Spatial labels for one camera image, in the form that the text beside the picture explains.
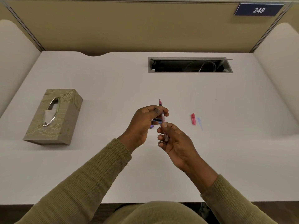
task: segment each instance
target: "blue ink mark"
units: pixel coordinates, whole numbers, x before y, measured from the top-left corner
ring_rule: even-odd
[[[200,128],[201,128],[202,130],[204,130],[204,129],[202,128],[202,123],[201,123],[201,121],[200,121],[200,118],[199,118],[199,117],[197,117],[197,121],[198,121],[198,123],[199,123],[199,125],[200,125]]]

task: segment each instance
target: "floor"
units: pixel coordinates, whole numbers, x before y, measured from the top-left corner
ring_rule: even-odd
[[[200,203],[184,203],[193,210],[200,208]],[[263,212],[278,224],[299,223],[299,202],[254,202]],[[102,224],[121,204],[101,204],[89,224]],[[0,205],[0,224],[17,222],[32,205]]]

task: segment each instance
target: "pen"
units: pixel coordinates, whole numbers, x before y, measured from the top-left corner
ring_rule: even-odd
[[[162,102],[159,99],[159,106],[162,106]],[[164,112],[161,113],[161,120],[162,122],[165,122],[165,115]],[[164,133],[165,136],[165,142],[169,141],[168,135],[166,133]]]

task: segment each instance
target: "number sign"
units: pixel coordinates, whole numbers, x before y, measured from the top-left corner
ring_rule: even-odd
[[[275,16],[284,4],[240,3],[235,16]]]

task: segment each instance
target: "beige tissue box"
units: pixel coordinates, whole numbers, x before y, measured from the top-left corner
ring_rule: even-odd
[[[74,89],[47,89],[23,140],[38,145],[69,145],[82,102]]]

